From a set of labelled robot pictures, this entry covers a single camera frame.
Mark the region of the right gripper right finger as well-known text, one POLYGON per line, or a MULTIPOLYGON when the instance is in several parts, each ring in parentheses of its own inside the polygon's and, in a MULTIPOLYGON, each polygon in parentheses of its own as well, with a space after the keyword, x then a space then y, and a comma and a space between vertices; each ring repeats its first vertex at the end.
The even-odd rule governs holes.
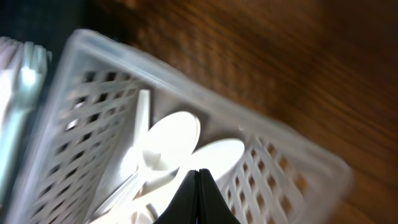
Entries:
POLYGON ((208 169, 198 172, 197 220, 200 224, 239 224, 208 169))

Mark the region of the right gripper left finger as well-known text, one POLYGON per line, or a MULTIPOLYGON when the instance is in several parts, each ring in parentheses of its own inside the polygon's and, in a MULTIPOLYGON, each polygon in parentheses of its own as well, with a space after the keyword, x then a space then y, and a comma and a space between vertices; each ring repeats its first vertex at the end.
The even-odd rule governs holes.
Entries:
POLYGON ((198 171, 186 174, 172 201, 154 224, 195 224, 197 222, 198 171))

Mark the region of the pale green plastic fork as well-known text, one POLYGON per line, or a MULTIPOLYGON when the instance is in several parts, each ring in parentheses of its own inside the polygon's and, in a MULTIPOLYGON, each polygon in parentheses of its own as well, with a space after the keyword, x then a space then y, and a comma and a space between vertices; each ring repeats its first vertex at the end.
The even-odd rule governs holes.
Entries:
POLYGON ((23 47, 21 64, 17 68, 15 89, 1 125, 1 201, 6 198, 11 183, 26 119, 35 108, 52 61, 52 53, 41 45, 20 43, 23 47))

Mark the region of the white plastic fork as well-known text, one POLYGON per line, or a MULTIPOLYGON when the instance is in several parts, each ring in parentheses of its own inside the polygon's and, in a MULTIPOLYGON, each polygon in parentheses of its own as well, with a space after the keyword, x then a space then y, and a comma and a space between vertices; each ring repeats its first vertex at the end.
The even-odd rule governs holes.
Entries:
POLYGON ((1 37, 1 125, 15 89, 17 68, 21 64, 22 44, 9 37, 1 37))

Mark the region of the clear perforated plastic basket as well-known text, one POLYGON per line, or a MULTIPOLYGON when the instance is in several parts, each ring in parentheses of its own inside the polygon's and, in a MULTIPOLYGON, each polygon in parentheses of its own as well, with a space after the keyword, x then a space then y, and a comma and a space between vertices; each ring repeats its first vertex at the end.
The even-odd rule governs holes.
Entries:
MULTIPOLYGON (((213 93, 150 55, 86 29, 67 40, 28 134, 2 223, 87 223, 128 178, 120 166, 132 145, 140 90, 150 90, 149 129, 188 111, 200 120, 199 148, 236 138, 245 146, 215 180, 239 223, 323 223, 344 197, 352 171, 340 158, 280 123, 213 93)), ((132 201, 171 182, 144 184, 130 201, 94 223, 154 223, 152 205, 132 201)))

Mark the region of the black plastic tray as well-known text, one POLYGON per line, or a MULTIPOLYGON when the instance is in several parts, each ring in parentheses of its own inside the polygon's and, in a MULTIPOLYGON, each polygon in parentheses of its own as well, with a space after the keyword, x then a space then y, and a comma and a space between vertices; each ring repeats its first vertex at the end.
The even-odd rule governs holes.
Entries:
POLYGON ((52 53, 52 61, 49 63, 35 108, 25 122, 6 198, 1 202, 5 202, 11 196, 18 170, 23 163, 28 134, 35 123, 39 108, 46 99, 63 46, 71 33, 79 27, 86 5, 87 2, 82 0, 1 1, 1 37, 9 37, 19 42, 33 42, 52 53))

